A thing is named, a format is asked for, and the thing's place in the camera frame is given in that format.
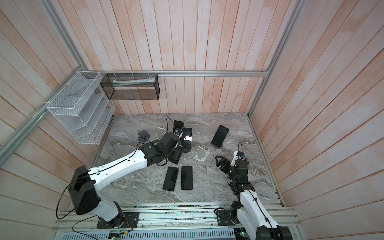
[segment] black smartphone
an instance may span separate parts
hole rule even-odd
[[[228,134],[229,129],[224,127],[223,125],[220,125],[215,133],[214,138],[212,139],[212,144],[216,147],[221,147],[221,145],[224,142],[225,137]]]
[[[193,177],[192,177],[192,167],[191,166],[181,167],[181,189],[182,190],[192,190],[193,189]]]
[[[175,132],[176,128],[178,129],[182,129],[184,127],[184,122],[182,121],[178,121],[178,120],[174,120],[173,121],[173,133],[176,133],[177,135],[180,135],[179,132]]]
[[[183,152],[189,152],[192,147],[192,128],[183,127],[181,131],[183,133],[181,136],[181,146],[183,147]]]
[[[168,167],[166,178],[164,179],[163,190],[175,190],[175,184],[179,169],[177,167]]]

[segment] smartphone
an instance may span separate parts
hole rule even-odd
[[[192,147],[192,128],[183,127],[181,131],[183,133],[181,136],[181,146],[183,147],[183,152],[189,152]]]
[[[224,142],[225,137],[228,134],[229,129],[224,127],[223,125],[220,125],[215,133],[214,138],[212,139],[212,144],[216,147],[221,147],[221,145]]]
[[[164,179],[163,190],[171,191],[175,190],[175,184],[179,169],[177,167],[168,167],[166,178]]]
[[[193,189],[193,177],[192,177],[192,167],[191,166],[181,167],[181,189],[182,190],[192,190]]]
[[[178,129],[182,129],[184,127],[184,122],[182,121],[178,121],[178,120],[174,120],[173,121],[173,133],[176,133],[177,135],[180,135],[179,132],[175,132],[176,128]]]

